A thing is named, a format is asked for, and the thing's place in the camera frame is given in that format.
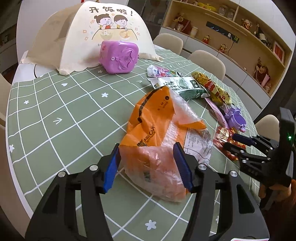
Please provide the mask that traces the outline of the right hand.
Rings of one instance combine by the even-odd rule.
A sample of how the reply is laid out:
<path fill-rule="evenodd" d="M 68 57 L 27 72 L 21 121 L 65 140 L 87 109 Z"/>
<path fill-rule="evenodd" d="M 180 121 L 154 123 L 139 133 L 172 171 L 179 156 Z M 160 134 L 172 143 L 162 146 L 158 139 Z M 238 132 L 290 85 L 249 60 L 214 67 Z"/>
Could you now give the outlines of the right hand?
<path fill-rule="evenodd" d="M 261 210 L 269 210 L 273 206 L 278 209 L 291 210 L 295 206 L 295 179 L 288 187 L 280 184 L 266 187 L 260 183 L 258 195 Z"/>

